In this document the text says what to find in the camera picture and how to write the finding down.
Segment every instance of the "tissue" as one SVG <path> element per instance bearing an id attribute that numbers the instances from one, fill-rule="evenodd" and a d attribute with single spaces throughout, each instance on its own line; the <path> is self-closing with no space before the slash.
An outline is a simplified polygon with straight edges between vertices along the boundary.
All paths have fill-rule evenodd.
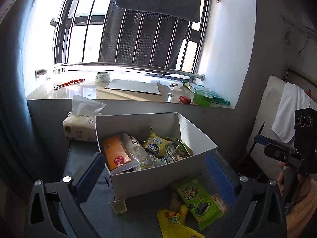
<path id="1" fill-rule="evenodd" d="M 97 142 L 95 116 L 106 105 L 92 99 L 74 95 L 72 111 L 63 121 L 64 135 L 67 139 Z"/>

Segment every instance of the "blue curtain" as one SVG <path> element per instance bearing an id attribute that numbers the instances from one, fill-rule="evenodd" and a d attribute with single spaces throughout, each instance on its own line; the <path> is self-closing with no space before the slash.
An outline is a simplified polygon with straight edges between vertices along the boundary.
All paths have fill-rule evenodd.
<path id="1" fill-rule="evenodd" d="M 0 178 L 24 200 L 35 180 L 59 180 L 32 126 L 24 92 L 22 47 L 34 1 L 16 0 L 0 24 Z"/>

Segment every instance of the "window sill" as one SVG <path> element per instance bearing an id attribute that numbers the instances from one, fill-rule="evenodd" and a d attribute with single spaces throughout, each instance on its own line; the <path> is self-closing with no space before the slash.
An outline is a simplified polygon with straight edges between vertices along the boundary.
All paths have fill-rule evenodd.
<path id="1" fill-rule="evenodd" d="M 151 77 L 139 74 L 111 72 L 111 80 L 125 79 L 148 83 L 160 82 L 160 84 L 158 84 L 158 89 L 161 95 L 153 95 L 131 91 L 106 90 L 105 86 L 107 85 L 107 83 L 95 82 L 95 75 L 96 72 L 77 72 L 53 75 L 49 80 L 46 81 L 45 84 L 43 84 L 37 90 L 28 95 L 26 99 L 69 99 L 72 98 L 74 94 L 77 94 L 90 99 L 148 101 L 182 104 L 179 100 L 180 96 L 187 96 L 191 100 L 193 100 L 194 98 L 194 94 L 188 88 L 184 87 L 180 81 L 176 80 L 167 80 L 159 77 Z M 72 84 L 59 90 L 53 90 L 53 87 L 55 87 L 56 85 L 82 78 L 85 78 L 85 81 L 82 83 Z M 171 83 L 177 83 L 178 86 L 170 87 Z M 229 106 L 223 106 L 214 103 L 212 103 L 211 106 L 231 108 Z"/>

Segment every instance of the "cardboard box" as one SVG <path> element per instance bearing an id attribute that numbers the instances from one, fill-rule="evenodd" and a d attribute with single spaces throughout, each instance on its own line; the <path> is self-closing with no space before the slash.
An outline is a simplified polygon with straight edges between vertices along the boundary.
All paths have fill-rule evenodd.
<path id="1" fill-rule="evenodd" d="M 102 142 L 123 132 L 140 142 L 145 141 L 151 127 L 159 137 L 173 137 L 185 142 L 194 155 L 168 165 L 116 175 L 112 175 L 106 165 L 106 179 L 115 200 L 159 190 L 187 176 L 198 174 L 204 167 L 206 152 L 217 149 L 217 145 L 206 134 L 179 113 L 150 113 L 96 116 L 99 150 L 104 154 Z"/>

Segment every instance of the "red circular logo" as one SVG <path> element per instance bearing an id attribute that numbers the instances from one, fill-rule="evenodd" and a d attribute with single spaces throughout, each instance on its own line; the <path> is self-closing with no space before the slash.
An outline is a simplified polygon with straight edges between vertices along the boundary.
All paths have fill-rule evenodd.
<path id="1" fill-rule="evenodd" d="M 115 164 L 116 165 L 123 165 L 123 163 L 124 163 L 124 158 L 122 157 L 122 156 L 118 156 L 118 157 L 116 157 L 115 158 Z"/>

